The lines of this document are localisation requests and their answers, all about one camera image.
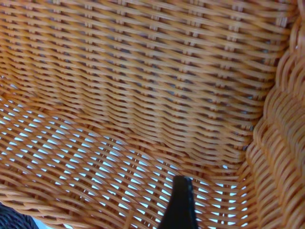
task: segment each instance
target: orange wicker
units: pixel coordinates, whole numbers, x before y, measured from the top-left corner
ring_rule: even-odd
[[[299,17],[239,171],[247,177],[246,205],[252,205],[248,228],[305,229],[304,42],[305,17]]]
[[[302,225],[303,4],[2,0],[0,201],[53,228],[156,228],[180,174],[200,228]]]

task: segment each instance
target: curved wicker edge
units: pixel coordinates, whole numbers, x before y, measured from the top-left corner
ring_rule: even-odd
[[[305,228],[304,22],[300,17],[292,29],[290,50],[280,60],[276,86],[239,170],[247,172],[249,229]]]

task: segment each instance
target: black object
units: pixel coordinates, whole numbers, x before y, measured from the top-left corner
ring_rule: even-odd
[[[0,203],[0,229],[39,229],[31,216]]]
[[[189,178],[174,177],[172,196],[158,229],[198,229]]]

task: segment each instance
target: dark wicker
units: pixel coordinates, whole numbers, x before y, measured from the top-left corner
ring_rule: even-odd
[[[0,229],[39,229],[31,216],[0,203]]]

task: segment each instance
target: wicker weave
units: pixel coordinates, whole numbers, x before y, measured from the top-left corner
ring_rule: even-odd
[[[300,1],[305,13],[305,1]],[[276,86],[254,129],[240,180],[248,228],[305,229],[305,14],[294,24]]]

